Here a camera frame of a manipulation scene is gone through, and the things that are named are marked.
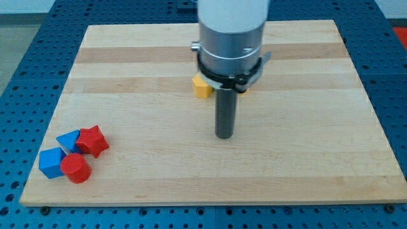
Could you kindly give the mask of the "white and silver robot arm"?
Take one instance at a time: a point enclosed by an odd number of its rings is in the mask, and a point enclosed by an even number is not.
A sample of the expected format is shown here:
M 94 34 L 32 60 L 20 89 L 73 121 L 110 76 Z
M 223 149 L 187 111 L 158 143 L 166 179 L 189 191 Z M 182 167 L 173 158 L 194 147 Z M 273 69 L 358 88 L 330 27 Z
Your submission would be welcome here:
M 198 0 L 199 40 L 191 45 L 203 80 L 215 89 L 244 93 L 261 76 L 270 0 Z

